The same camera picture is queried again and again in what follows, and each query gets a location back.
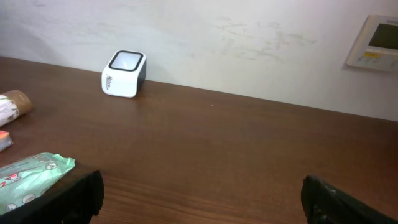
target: thermostat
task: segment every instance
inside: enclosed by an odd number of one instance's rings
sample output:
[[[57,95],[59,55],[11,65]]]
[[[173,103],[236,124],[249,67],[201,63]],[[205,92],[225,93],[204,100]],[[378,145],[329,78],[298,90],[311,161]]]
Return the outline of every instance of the thermostat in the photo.
[[[145,54],[117,51],[102,72],[102,90],[109,95],[134,97],[144,83],[146,72]]]
[[[398,17],[368,16],[346,63],[398,71]]]

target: paper roll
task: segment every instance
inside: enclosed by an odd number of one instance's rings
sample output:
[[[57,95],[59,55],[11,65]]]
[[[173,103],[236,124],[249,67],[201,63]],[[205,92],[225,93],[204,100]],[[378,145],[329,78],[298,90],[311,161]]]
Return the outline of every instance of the paper roll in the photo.
[[[33,105],[30,99],[19,90],[11,90],[0,95],[0,126],[28,113]]]

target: control panel screen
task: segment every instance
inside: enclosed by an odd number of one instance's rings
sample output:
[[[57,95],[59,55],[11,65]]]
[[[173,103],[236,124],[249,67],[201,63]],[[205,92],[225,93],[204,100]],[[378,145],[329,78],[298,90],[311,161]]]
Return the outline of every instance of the control panel screen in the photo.
[[[398,50],[398,26],[379,24],[369,46]]]

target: wooden desk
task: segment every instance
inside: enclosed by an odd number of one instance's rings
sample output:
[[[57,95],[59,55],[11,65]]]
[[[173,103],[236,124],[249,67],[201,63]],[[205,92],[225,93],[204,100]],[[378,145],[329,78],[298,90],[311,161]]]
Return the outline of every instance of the wooden desk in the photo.
[[[0,58],[13,89],[35,109],[0,128],[15,142],[0,163],[52,152],[77,161],[64,180],[101,170],[92,223],[305,223],[307,174],[398,219],[395,122],[150,81],[118,98],[100,73]]]

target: small box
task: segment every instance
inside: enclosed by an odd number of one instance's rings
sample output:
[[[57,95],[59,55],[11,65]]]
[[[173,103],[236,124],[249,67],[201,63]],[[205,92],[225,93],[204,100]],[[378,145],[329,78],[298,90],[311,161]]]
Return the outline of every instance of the small box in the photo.
[[[146,68],[145,54],[120,50],[102,72],[102,90],[109,95],[134,97],[144,83]]]
[[[10,133],[7,131],[0,131],[0,152],[5,150],[8,146],[12,145]]]

